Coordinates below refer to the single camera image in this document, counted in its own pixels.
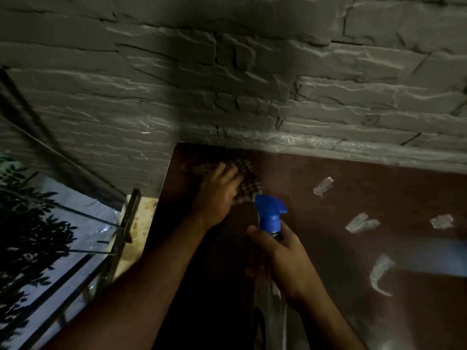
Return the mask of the beige stone ledge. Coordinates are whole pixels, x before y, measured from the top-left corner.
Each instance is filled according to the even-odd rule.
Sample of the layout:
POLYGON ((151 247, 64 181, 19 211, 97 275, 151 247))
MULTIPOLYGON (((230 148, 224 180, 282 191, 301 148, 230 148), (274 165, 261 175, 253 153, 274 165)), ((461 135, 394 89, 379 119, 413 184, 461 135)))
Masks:
POLYGON ((158 198, 152 197, 142 196, 138 198, 133 209, 134 213, 132 212, 129 230, 132 242, 125 243, 111 281, 119 278, 141 258, 158 201, 158 198))

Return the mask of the curved clear tape scrap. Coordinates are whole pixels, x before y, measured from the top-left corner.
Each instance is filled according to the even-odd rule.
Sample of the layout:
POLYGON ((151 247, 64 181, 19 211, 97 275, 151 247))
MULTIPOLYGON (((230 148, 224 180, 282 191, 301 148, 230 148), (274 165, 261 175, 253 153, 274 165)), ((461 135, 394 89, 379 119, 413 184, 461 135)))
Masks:
POLYGON ((393 294, 381 289, 379 287, 379 280, 388 272, 395 267, 395 262, 386 254, 381 254, 373 265, 371 270, 369 281, 371 287, 379 294, 392 297, 393 294))

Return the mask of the metal balcony railing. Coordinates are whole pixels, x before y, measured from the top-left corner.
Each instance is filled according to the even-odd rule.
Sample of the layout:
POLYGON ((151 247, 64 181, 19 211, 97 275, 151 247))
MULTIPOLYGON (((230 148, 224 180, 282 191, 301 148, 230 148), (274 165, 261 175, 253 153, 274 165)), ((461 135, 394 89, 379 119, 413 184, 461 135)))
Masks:
POLYGON ((120 222, 115 226, 112 238, 109 241, 96 241, 96 243, 103 244, 107 248, 105 251, 73 248, 68 248, 64 251, 56 251, 58 254, 82 254, 83 257, 38 298, 27 305, 25 311, 22 311, 22 313, 7 324, 6 327, 0 329, 0 345, 2 342, 8 341, 14 333, 20 329, 20 325, 26 323, 40 307, 54 298, 55 294, 65 286, 69 280, 78 277, 81 274, 81 270, 86 268, 88 264, 92 266, 89 273, 85 277, 82 277, 79 283, 73 283, 73 288, 67 294, 66 298, 61 302, 55 302, 55 308, 22 343, 18 350, 32 350, 47 331, 53 328, 54 324, 58 329, 61 329, 67 324, 68 320, 71 319, 67 318, 67 312, 76 301, 80 305, 85 306, 98 294, 101 288, 105 287, 110 282, 113 273, 116 271, 120 257, 123 254, 125 245, 132 242, 132 237, 130 235, 131 224, 135 219, 141 197, 139 189, 134 188, 132 194, 125 202, 121 212, 120 222))

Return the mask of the clear spray bottle blue nozzle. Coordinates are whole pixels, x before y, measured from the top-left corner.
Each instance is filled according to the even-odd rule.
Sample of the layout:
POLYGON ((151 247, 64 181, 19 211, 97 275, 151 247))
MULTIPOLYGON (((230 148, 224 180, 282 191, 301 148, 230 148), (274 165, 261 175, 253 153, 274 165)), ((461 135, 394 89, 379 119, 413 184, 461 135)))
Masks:
MULTIPOLYGON (((258 212, 258 228, 280 242, 281 215, 286 206, 271 195, 254 195, 258 212)), ((285 295, 279 290, 271 274, 267 258, 263 258, 254 284, 253 321, 256 326, 257 350, 287 350, 287 312, 285 295)))

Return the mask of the person's left forearm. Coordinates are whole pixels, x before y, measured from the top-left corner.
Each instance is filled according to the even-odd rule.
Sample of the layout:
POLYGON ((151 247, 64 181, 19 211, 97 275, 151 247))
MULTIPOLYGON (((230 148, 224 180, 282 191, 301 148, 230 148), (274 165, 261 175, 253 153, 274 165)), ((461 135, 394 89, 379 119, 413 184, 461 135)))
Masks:
POLYGON ((42 350, 150 350, 195 251, 229 211, 193 209, 42 350))

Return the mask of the squarish clear tape scrap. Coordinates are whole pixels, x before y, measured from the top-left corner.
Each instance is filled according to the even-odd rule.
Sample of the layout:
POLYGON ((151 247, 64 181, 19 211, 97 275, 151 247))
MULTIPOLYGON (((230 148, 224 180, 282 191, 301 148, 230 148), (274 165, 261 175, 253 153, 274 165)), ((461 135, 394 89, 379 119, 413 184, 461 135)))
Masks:
POLYGON ((438 215, 430 219, 430 224, 434 229, 445 230, 454 227, 454 219, 450 214, 438 215))

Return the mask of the small clear tape scrap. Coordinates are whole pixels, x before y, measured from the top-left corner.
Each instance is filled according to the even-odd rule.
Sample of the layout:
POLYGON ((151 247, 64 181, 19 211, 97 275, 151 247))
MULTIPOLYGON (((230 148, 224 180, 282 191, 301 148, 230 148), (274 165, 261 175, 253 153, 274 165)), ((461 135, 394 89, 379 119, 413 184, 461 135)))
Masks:
POLYGON ((313 188, 313 193, 317 196, 324 198, 326 192, 333 187, 334 179, 332 177, 326 177, 313 188))

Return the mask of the person's left hand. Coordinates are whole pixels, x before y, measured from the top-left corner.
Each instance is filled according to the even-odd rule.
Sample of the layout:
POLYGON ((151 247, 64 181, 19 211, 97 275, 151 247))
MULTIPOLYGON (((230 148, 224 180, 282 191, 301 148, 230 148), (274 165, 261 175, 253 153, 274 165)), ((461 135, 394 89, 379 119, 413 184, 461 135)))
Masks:
POLYGON ((212 173, 213 171, 203 179, 192 205, 192 212, 200 219, 205 231, 224 220, 237 194, 237 191, 211 188, 210 175, 212 173))

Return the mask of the leafy green tree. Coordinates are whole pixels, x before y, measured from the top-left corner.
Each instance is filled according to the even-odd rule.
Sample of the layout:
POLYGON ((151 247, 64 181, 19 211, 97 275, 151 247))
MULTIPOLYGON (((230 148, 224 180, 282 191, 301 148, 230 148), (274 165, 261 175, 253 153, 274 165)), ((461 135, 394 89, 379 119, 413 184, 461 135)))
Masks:
POLYGON ((50 285, 45 271, 53 270, 58 259, 68 256, 65 251, 74 241, 76 227, 52 213, 54 207, 49 202, 57 194, 44 190, 38 172, 0 154, 0 350, 6 350, 2 342, 12 337, 4 336, 4 328, 28 308, 22 288, 50 285))

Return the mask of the torn clear tape scrap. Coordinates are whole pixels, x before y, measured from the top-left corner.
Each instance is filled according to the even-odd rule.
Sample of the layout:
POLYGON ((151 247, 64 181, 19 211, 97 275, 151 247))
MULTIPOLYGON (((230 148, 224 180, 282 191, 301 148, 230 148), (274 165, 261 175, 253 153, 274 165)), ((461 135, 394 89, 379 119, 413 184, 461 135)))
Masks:
POLYGON ((376 229, 380 225, 381 223, 376 218, 370 218, 367 213, 361 212, 347 224, 345 229, 352 234, 358 234, 376 229))

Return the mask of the dark slanted metal bar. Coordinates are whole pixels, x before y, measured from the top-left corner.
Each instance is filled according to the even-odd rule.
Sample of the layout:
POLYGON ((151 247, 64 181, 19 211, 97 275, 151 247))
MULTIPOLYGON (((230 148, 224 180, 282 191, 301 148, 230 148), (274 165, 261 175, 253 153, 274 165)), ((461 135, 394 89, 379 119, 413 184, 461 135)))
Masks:
POLYGON ((115 209, 126 206, 126 193, 68 154, 0 66, 0 118, 43 159, 50 177, 115 209))

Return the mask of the person's right hand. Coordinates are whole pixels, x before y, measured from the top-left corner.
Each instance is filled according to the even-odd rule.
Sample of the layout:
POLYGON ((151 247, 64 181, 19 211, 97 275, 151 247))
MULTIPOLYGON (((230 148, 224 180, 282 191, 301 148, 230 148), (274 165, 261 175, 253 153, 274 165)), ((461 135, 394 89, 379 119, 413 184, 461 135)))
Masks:
POLYGON ((272 237, 272 249, 261 249, 269 260, 273 279, 279 289, 287 298, 287 293, 293 288, 323 285, 299 237, 286 223, 283 221, 280 223, 282 241, 279 242, 272 237))

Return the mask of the checked brown cleaning cloth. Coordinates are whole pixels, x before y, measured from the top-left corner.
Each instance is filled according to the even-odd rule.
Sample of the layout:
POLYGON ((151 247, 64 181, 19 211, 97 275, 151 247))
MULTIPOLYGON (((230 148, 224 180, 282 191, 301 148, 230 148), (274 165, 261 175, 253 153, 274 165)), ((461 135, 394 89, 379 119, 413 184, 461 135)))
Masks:
MULTIPOLYGON (((254 196, 257 194, 263 194, 263 184, 255 169, 252 161, 248 158, 234 157, 228 160, 226 167, 232 165, 238 169, 238 174, 243 176, 243 180, 237 188, 237 194, 233 199, 232 205, 238 205, 246 202, 254 202, 254 196)), ((209 175, 218 164, 215 162, 208 162, 202 164, 196 164, 193 167, 193 173, 200 181, 205 176, 209 175)))

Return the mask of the person's right forearm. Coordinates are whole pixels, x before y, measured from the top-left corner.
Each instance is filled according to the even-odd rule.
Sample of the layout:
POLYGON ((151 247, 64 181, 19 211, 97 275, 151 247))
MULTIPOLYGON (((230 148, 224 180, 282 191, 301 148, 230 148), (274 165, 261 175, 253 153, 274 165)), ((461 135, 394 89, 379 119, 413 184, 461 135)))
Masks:
POLYGON ((310 350, 368 350, 322 284, 293 288, 287 298, 300 315, 310 350))

